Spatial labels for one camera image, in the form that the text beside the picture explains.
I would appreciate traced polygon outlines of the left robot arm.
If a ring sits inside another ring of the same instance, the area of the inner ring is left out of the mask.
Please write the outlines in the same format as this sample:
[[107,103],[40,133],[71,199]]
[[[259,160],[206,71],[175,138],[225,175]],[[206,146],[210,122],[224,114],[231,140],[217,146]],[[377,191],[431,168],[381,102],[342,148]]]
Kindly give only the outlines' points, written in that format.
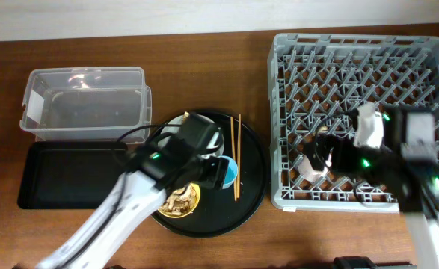
[[191,183],[222,189],[228,162],[214,155],[224,144],[222,128],[191,112],[174,129],[147,139],[132,153],[97,210],[38,268],[103,268],[174,191]]

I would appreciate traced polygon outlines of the blue cup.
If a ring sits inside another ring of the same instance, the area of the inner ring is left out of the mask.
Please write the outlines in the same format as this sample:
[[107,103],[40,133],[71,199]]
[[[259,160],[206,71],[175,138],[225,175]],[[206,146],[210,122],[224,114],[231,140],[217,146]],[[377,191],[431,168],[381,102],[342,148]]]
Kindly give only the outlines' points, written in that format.
[[228,161],[227,172],[226,172],[226,175],[224,177],[224,183],[222,186],[223,189],[227,189],[231,185],[233,185],[233,183],[236,180],[236,177],[238,175],[238,165],[231,157],[222,155],[221,158]]

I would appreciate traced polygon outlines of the pink cup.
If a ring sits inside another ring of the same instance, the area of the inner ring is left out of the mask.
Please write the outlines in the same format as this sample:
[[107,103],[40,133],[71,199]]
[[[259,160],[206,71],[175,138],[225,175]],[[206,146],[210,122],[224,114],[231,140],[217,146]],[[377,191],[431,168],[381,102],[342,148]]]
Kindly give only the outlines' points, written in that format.
[[297,166],[297,171],[308,181],[315,182],[320,177],[329,173],[328,167],[332,165],[332,155],[328,154],[322,161],[316,156],[313,150],[302,152],[302,161]]

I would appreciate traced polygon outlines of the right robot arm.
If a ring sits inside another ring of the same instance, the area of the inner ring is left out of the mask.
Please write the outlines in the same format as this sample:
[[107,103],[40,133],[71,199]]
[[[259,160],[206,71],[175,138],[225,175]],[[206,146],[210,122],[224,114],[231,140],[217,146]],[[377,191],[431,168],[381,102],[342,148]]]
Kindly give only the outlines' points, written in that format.
[[340,138],[317,128],[302,149],[304,167],[317,176],[362,179],[397,199],[414,242],[419,268],[439,268],[439,163],[435,117],[428,108],[371,102],[344,112],[355,135]]

